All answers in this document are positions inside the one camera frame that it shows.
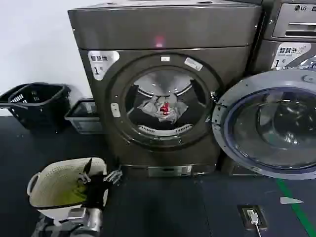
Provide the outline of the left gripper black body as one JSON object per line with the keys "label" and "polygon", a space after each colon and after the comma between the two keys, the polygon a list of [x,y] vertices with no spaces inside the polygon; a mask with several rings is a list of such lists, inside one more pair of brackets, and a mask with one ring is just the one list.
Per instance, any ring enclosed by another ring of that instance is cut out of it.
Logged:
{"label": "left gripper black body", "polygon": [[83,207],[104,210],[105,192],[110,187],[110,183],[104,180],[105,177],[101,173],[91,176],[91,181],[86,187],[86,200],[82,204]]}

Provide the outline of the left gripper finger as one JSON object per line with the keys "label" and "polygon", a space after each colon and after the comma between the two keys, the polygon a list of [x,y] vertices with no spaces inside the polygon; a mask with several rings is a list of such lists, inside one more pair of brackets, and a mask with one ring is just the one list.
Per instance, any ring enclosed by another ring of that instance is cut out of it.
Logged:
{"label": "left gripper finger", "polygon": [[111,173],[107,174],[103,178],[103,182],[105,182],[106,184],[108,184],[110,186],[113,186],[120,181],[122,175],[123,175],[123,172],[122,172],[121,168],[118,168],[116,170],[113,170]]}
{"label": "left gripper finger", "polygon": [[82,184],[87,184],[91,181],[91,178],[89,176],[89,172],[92,165],[92,158],[89,159],[88,163],[84,166],[83,172],[79,174],[78,181]]}

